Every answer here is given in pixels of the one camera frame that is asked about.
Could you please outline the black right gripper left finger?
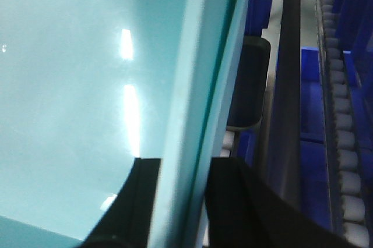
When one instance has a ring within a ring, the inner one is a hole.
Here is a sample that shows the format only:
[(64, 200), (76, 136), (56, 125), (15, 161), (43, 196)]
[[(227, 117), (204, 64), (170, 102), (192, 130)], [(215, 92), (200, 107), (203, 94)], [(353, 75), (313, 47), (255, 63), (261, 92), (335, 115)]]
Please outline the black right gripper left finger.
[(161, 159), (137, 158), (109, 209), (79, 247), (146, 247)]

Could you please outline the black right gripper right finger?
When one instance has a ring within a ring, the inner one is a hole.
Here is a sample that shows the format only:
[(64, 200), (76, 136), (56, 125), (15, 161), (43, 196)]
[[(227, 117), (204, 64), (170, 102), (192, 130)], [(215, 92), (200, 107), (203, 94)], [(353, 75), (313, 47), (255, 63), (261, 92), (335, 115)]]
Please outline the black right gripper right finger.
[(239, 158), (212, 158), (205, 191), (210, 247), (351, 247), (277, 196)]

